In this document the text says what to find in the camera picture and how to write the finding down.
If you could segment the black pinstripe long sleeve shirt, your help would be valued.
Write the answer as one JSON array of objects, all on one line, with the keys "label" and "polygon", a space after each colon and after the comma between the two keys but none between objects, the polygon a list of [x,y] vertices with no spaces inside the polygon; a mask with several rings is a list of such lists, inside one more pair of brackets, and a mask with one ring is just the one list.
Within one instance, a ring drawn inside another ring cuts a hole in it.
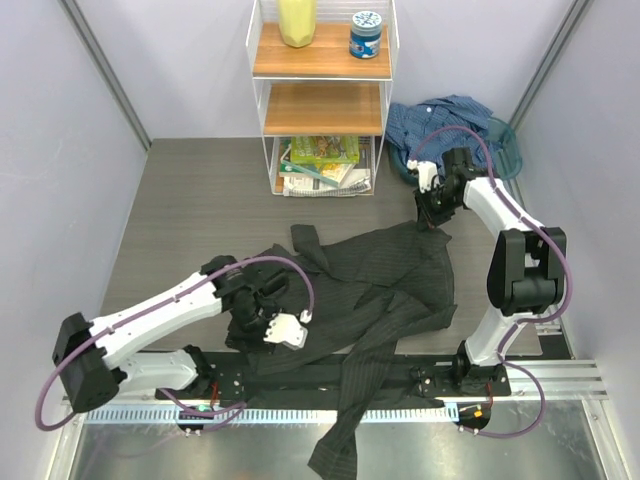
[{"label": "black pinstripe long sleeve shirt", "polygon": [[315,293],[312,320],[300,350],[265,352],[229,326],[226,345],[248,355],[260,375],[291,371],[349,348],[341,365],[336,423],[308,461],[323,479],[357,475],[355,430],[389,372],[399,339],[450,326],[457,308],[447,250],[451,238],[413,221],[323,245],[312,225],[291,228],[294,250],[279,244],[268,256],[295,261]]}]

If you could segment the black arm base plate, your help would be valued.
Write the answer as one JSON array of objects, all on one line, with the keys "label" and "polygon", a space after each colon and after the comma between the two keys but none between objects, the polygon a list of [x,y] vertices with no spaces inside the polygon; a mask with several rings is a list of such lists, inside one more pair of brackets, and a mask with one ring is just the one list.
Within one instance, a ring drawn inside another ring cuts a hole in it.
[{"label": "black arm base plate", "polygon": [[[259,375],[246,356],[231,352],[206,352],[213,376],[205,390],[174,393],[181,401],[215,399],[231,406],[244,401],[252,409],[335,410],[341,393],[344,354],[333,354],[294,370]],[[380,389],[370,404],[372,410],[427,408],[438,400],[469,402],[474,397],[508,397],[511,388],[503,366],[481,373],[473,370],[456,382],[449,356],[396,355]]]}]

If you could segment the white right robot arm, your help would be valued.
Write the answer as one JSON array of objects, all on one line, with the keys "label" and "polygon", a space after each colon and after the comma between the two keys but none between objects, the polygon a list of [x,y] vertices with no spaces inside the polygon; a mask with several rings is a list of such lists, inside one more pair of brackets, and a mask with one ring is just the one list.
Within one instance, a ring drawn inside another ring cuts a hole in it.
[{"label": "white right robot arm", "polygon": [[442,168],[411,160],[418,224],[433,229],[456,210],[472,210],[495,239],[486,280],[489,307],[463,341],[447,373],[450,388],[465,395],[505,381],[502,356],[527,323],[558,304],[565,293],[566,235],[547,228],[515,205],[501,180],[474,166],[467,148],[454,148]]}]

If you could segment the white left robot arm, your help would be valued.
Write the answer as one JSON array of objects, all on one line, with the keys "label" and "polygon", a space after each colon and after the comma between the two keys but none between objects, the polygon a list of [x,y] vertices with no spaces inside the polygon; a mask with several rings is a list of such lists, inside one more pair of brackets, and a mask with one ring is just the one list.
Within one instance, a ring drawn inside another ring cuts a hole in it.
[{"label": "white left robot arm", "polygon": [[242,326],[262,330],[278,309],[270,297],[284,287],[285,259],[264,256],[238,262],[218,256],[181,283],[125,310],[61,323],[52,360],[71,407],[87,413],[119,394],[170,389],[205,397],[215,372],[194,345],[148,352],[155,341],[197,321],[231,312]]}]

